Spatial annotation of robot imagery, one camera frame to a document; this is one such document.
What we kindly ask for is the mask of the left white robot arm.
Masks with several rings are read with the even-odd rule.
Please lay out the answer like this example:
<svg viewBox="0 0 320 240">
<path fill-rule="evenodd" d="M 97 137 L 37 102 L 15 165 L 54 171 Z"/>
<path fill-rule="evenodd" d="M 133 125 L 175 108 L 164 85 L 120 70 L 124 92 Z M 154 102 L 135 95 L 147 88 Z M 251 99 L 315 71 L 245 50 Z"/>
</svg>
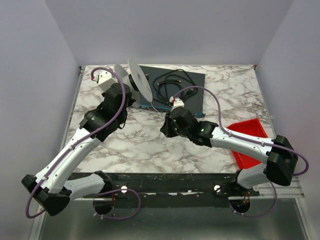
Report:
<svg viewBox="0 0 320 240">
<path fill-rule="evenodd" d="M 125 83 L 113 83 L 103 92 L 103 102 L 84 115 L 71 140 L 40 172 L 27 174 L 21 181 L 28 190 L 25 215 L 31 215 L 31 201 L 35 200 L 50 216 L 59 214 L 70 201 L 88 195 L 105 195 L 112 189 L 111 180 L 102 171 L 70 180 L 69 177 L 84 158 L 125 125 L 127 107 L 134 103 L 131 88 Z"/>
</svg>

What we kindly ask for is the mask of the grey cable spool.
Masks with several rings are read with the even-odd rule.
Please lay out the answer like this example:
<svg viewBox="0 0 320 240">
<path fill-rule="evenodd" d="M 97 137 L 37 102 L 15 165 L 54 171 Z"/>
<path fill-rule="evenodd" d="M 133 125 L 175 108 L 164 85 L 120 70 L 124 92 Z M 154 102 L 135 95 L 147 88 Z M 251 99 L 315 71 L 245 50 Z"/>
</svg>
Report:
<svg viewBox="0 0 320 240">
<path fill-rule="evenodd" d="M 133 58 L 129 58 L 127 64 L 130 73 L 119 64 L 114 66 L 114 72 L 120 77 L 124 84 L 130 87 L 132 98 L 135 100 L 132 106 L 139 108 L 141 106 L 141 96 L 148 102 L 152 102 L 153 94 L 147 77 L 138 63 Z"/>
</svg>

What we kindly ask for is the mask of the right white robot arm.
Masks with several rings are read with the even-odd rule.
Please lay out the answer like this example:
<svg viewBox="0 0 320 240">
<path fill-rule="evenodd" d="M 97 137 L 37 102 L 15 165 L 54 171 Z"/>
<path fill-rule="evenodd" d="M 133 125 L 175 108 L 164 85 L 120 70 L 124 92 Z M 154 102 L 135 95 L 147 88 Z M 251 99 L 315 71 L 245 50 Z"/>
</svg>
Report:
<svg viewBox="0 0 320 240">
<path fill-rule="evenodd" d="M 237 172 L 234 184 L 244 189 L 267 182 L 287 187 L 292 182 L 298 156 L 284 136 L 258 138 L 232 132 L 217 123 L 197 120 L 184 107 L 177 107 L 165 115 L 160 132 L 167 138 L 180 136 L 198 146 L 227 149 L 259 161 L 256 166 Z"/>
</svg>

